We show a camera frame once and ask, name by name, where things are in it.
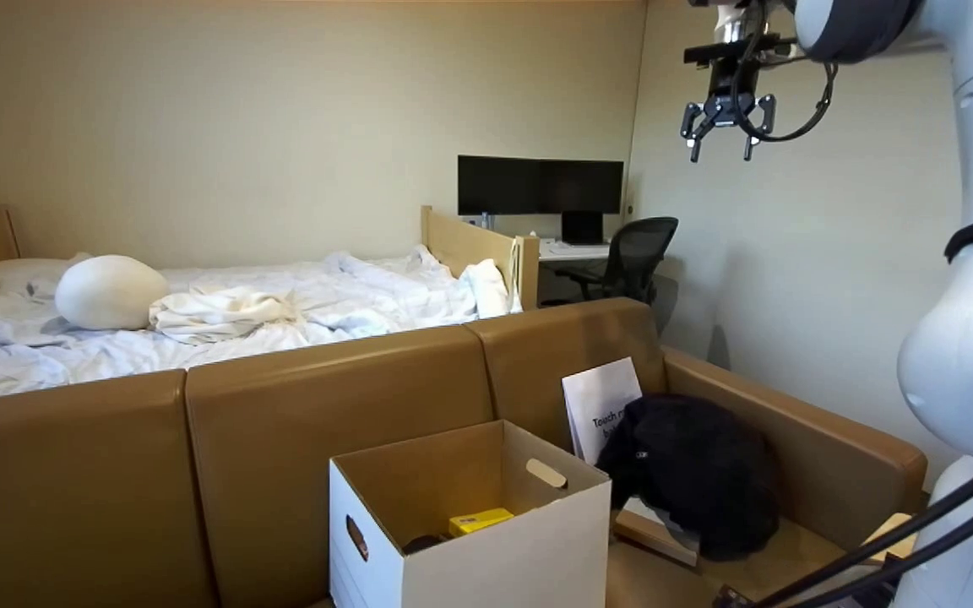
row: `couch armrest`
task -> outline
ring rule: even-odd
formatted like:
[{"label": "couch armrest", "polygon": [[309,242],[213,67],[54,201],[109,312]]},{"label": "couch armrest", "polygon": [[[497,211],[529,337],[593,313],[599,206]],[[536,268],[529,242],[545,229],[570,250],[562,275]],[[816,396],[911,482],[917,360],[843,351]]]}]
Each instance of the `couch armrest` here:
[{"label": "couch armrest", "polygon": [[732,408],[760,429],[784,476],[784,514],[850,546],[888,514],[923,507],[926,453],[888,434],[662,348],[670,390]]}]

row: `bed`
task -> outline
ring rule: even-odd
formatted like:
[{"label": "bed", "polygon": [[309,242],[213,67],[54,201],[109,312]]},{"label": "bed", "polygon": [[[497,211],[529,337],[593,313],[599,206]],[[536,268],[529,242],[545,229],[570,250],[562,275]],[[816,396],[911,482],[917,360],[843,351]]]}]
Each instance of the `bed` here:
[{"label": "bed", "polygon": [[536,300],[536,241],[424,206],[408,255],[347,250],[254,268],[158,268],[147,328],[96,332],[54,308],[79,261],[23,257],[0,206],[0,396],[516,313]]}]

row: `brown couch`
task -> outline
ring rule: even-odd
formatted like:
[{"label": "brown couch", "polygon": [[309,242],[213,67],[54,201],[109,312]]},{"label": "brown couch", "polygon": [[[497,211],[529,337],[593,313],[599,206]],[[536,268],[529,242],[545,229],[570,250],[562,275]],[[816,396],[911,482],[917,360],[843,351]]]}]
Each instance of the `brown couch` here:
[{"label": "brown couch", "polygon": [[767,434],[789,521],[701,572],[614,539],[612,608],[763,594],[920,507],[917,446],[662,351],[648,308],[599,300],[0,400],[0,606],[323,606],[328,457],[497,417],[569,446],[562,375],[623,356],[644,391]]}]

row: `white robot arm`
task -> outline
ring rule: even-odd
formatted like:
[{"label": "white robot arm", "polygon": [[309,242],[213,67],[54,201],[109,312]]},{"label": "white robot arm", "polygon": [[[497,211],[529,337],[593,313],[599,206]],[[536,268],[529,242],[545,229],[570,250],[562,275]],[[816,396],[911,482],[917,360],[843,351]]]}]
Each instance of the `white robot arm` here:
[{"label": "white robot arm", "polygon": [[[704,104],[686,104],[682,139],[688,159],[701,159],[701,139],[711,127],[745,127],[748,156],[758,141],[784,141],[769,133],[769,114],[754,126],[754,100],[760,67],[784,64],[798,51],[812,61],[855,64],[898,41],[935,41],[954,61],[961,163],[962,163],[962,228],[947,248],[954,262],[942,300],[911,328],[898,356],[898,385],[908,408],[929,434],[955,446],[955,460],[939,481],[932,497],[947,497],[973,476],[973,0],[688,0],[693,8],[720,11],[720,45],[686,51],[686,61],[712,67],[712,89]],[[795,15],[798,41],[767,35],[767,15],[784,8]],[[816,123],[830,100],[830,83],[819,100]],[[973,505],[948,516],[948,527],[965,521]],[[973,606],[973,539],[923,565],[901,582],[897,608],[962,608]]]}]

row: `white paper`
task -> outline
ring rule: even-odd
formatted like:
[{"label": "white paper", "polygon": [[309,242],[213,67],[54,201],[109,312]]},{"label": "white paper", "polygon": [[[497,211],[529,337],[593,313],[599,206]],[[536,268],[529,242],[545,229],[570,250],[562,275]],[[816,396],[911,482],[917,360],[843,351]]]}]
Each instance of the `white paper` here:
[{"label": "white paper", "polygon": [[620,359],[562,380],[576,457],[596,462],[623,423],[627,403],[641,400],[632,359]]}]

